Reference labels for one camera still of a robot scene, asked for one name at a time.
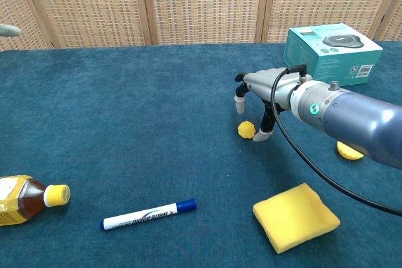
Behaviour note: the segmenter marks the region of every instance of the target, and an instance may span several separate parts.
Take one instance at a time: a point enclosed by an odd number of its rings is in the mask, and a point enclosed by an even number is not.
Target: teal box
[[[283,60],[307,64],[314,80],[340,86],[367,83],[383,49],[344,23],[290,28]]]

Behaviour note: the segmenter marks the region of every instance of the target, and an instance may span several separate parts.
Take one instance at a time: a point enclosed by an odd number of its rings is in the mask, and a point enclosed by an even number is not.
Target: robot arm
[[[255,73],[240,73],[235,81],[238,113],[244,112],[248,91],[261,98],[265,105],[263,121],[254,141],[266,140],[273,131],[271,89],[276,77],[285,68],[272,68]],[[402,169],[402,107],[372,99],[340,88],[305,78],[295,73],[285,75],[275,92],[278,112],[291,110],[293,115],[330,137],[342,141],[367,157],[388,166]]]

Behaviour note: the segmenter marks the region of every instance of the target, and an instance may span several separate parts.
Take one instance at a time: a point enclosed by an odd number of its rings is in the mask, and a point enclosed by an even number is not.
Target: plastic bottle
[[[45,207],[64,205],[67,185],[45,186],[27,175],[0,177],[0,226],[23,223]]]

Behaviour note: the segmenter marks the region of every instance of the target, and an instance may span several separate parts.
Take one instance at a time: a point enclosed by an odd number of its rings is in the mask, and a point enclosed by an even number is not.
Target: yellow lid
[[[239,127],[237,127],[237,131],[241,137],[251,139],[256,133],[256,128],[252,122],[245,121],[242,122]]]
[[[44,199],[47,207],[64,205],[70,199],[70,188],[67,185],[49,185],[45,190]]]
[[[355,149],[352,149],[349,146],[346,146],[344,143],[342,142],[338,142],[337,143],[337,149],[339,154],[346,159],[349,160],[357,160],[357,159],[361,159],[362,157],[364,157],[363,154],[357,152]]]

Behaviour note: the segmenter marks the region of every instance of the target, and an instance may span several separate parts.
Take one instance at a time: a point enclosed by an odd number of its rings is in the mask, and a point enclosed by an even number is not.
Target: table surface
[[[402,43],[382,42],[369,83],[349,90],[402,105]],[[242,139],[263,104],[236,113],[239,72],[283,67],[284,44],[139,46],[0,53],[0,174],[66,183],[67,206],[0,228],[1,267],[399,267],[402,219],[338,192],[277,126]],[[330,177],[402,208],[402,171],[346,161],[336,141],[281,120]],[[340,227],[276,254],[253,205],[307,183]],[[103,218],[189,198],[196,211],[102,231]]]

